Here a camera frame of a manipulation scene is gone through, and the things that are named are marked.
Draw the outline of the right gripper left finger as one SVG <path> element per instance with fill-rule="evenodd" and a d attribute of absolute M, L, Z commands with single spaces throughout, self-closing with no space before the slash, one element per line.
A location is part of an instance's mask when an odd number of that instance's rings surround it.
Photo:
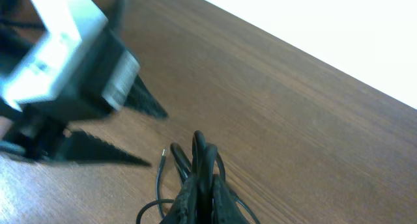
<path fill-rule="evenodd" d="M 197 224 L 198 176 L 190 175 L 160 224 Z"/>

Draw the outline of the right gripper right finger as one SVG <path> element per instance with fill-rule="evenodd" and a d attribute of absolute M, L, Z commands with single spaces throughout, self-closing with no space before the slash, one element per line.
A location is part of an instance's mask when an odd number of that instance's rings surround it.
<path fill-rule="evenodd" d="M 249 224 L 219 175 L 212 182 L 211 218 L 214 224 Z"/>

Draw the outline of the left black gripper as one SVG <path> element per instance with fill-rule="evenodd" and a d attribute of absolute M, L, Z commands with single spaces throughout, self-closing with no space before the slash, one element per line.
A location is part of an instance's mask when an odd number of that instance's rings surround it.
<path fill-rule="evenodd" d="M 1 152 L 19 161 L 78 164 L 151 163 L 84 131 L 71 122 L 104 119 L 123 107 L 154 119 L 168 112 L 138 76 L 139 63 L 109 29 L 74 45 L 44 36 L 30 43 L 1 30 L 1 116 L 12 126 Z"/>

